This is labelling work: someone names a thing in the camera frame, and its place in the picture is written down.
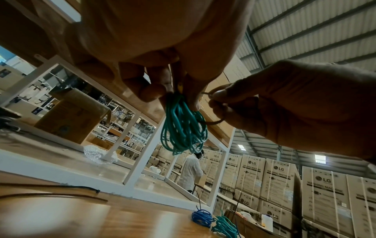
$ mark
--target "bubble wrap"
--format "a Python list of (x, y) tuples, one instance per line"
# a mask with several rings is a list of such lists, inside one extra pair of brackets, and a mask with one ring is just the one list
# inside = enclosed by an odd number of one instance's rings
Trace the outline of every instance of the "bubble wrap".
[(102, 157), (107, 153), (107, 151), (95, 145), (84, 146), (83, 152), (87, 158), (89, 158), (97, 164), (111, 164), (113, 162), (118, 161), (118, 155), (116, 154), (116, 152), (113, 153), (113, 155), (111, 156), (112, 159), (110, 161), (103, 160)]

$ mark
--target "black hair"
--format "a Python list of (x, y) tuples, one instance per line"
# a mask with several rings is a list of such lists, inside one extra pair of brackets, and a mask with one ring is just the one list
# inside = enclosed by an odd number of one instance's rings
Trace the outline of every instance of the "black hair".
[(204, 155), (204, 151), (203, 151), (203, 150), (201, 150), (201, 151), (198, 152), (198, 153), (195, 153), (195, 156), (196, 156), (198, 159), (201, 159), (203, 155)]

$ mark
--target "skylight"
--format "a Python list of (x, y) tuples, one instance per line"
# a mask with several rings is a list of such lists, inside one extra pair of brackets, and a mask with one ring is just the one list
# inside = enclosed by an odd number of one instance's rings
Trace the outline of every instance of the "skylight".
[(326, 164), (326, 156), (315, 154), (316, 163)]
[(242, 145), (238, 145), (239, 146), (239, 148), (242, 150), (242, 151), (246, 151), (246, 149), (244, 148), (244, 146), (242, 146)]

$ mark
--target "metal roof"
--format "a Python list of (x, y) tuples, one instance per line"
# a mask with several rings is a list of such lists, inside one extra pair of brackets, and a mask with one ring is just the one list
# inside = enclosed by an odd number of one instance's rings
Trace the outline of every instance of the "metal roof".
[[(283, 59), (376, 71), (375, 42), (376, 0), (257, 0), (236, 55), (251, 73)], [(231, 151), (276, 159), (279, 148), (284, 162), (376, 179), (361, 159), (280, 147), (239, 129)], [(317, 163), (315, 154), (326, 163)]]

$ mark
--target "white shirt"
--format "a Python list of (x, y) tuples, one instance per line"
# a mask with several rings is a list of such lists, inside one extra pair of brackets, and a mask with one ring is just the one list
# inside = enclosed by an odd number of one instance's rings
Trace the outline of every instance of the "white shirt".
[(195, 154), (188, 155), (184, 160), (177, 184), (185, 190), (193, 190), (195, 187), (195, 177), (201, 177), (203, 174), (204, 172), (200, 167), (199, 159)]

